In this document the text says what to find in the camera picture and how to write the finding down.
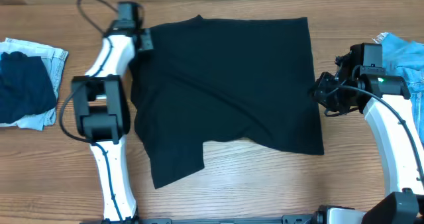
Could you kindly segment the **black t-shirt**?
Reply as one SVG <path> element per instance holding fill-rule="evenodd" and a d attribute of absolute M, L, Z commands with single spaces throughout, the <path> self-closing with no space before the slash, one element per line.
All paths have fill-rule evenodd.
<path fill-rule="evenodd" d="M 308 20 L 196 16 L 150 29 L 130 63 L 134 129 L 155 188 L 204 168 L 208 141 L 324 153 Z"/>

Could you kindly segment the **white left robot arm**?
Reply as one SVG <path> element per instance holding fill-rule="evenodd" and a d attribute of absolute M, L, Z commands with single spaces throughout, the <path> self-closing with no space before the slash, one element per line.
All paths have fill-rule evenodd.
<path fill-rule="evenodd" d="M 127 135 L 131 126 L 122 78 L 138 54 L 152 50 L 150 30 L 111 29 L 84 76 L 72 80 L 78 133 L 89 143 L 103 194 L 102 223 L 138 223 L 138 207 L 127 168 Z"/>

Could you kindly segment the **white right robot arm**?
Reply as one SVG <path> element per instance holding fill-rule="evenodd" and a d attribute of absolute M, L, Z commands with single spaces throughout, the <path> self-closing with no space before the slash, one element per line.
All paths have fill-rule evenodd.
<path fill-rule="evenodd" d="M 312 223 L 422 223 L 423 146 L 403 78 L 362 74 L 339 81 L 328 72 L 311 88 L 331 116 L 359 110 L 370 126 L 382 160 L 385 197 L 369 211 L 323 205 Z"/>

